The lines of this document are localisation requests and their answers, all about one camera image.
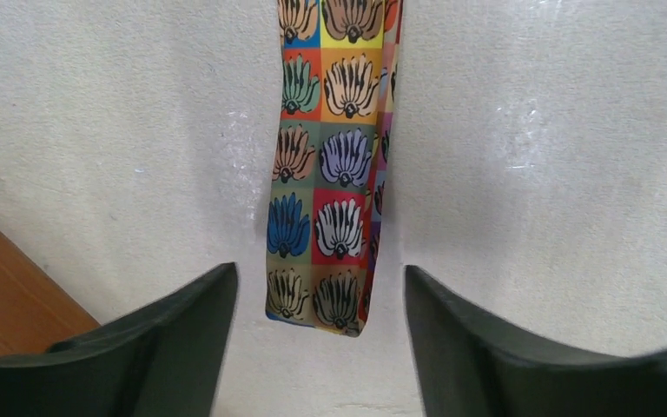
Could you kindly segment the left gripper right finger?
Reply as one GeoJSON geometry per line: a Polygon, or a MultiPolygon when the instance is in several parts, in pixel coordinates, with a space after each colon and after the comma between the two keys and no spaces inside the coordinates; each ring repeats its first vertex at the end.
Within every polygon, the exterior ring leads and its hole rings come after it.
{"type": "Polygon", "coordinates": [[[404,297],[428,416],[667,416],[667,348],[600,354],[521,328],[423,268],[404,297]]]}

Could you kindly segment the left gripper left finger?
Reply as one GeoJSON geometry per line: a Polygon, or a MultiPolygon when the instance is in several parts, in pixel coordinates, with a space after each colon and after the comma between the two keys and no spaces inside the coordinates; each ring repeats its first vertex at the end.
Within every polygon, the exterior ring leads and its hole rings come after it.
{"type": "Polygon", "coordinates": [[[237,291],[222,263],[42,354],[1,356],[0,416],[210,415],[237,291]]]}

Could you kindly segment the colourful patterned tie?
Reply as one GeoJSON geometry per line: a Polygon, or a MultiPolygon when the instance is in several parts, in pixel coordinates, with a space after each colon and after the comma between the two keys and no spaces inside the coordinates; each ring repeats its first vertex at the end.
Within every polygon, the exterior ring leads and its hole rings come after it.
{"type": "Polygon", "coordinates": [[[403,4],[278,3],[266,315],[356,337],[380,246],[403,4]]]}

